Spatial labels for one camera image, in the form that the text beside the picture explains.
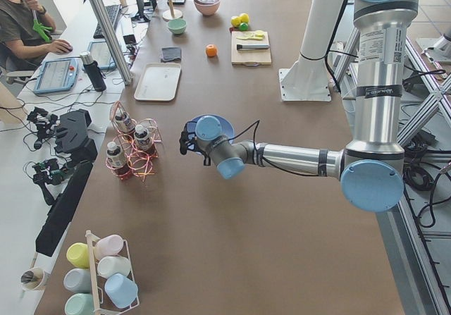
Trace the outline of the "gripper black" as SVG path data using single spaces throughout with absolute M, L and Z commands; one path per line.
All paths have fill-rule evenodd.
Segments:
M 190 124 L 194 124 L 194 121 L 188 121 L 180 132 L 179 138 L 179 152 L 182 155 L 186 155 L 188 151 L 197 152 L 198 146 L 194 131 L 189 131 L 188 127 Z

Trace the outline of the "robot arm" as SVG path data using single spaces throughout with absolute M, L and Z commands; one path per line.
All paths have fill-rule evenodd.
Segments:
M 347 0 L 313 0 L 299 58 L 280 71 L 284 101 L 328 101 L 328 53 Z M 338 152 L 239 141 L 220 120 L 200 116 L 185 124 L 180 153 L 196 152 L 225 179 L 246 164 L 300 176 L 334 177 L 345 198 L 371 212 L 393 208 L 404 191 L 404 149 L 397 141 L 407 28 L 419 0 L 354 0 L 358 74 L 353 138 Z

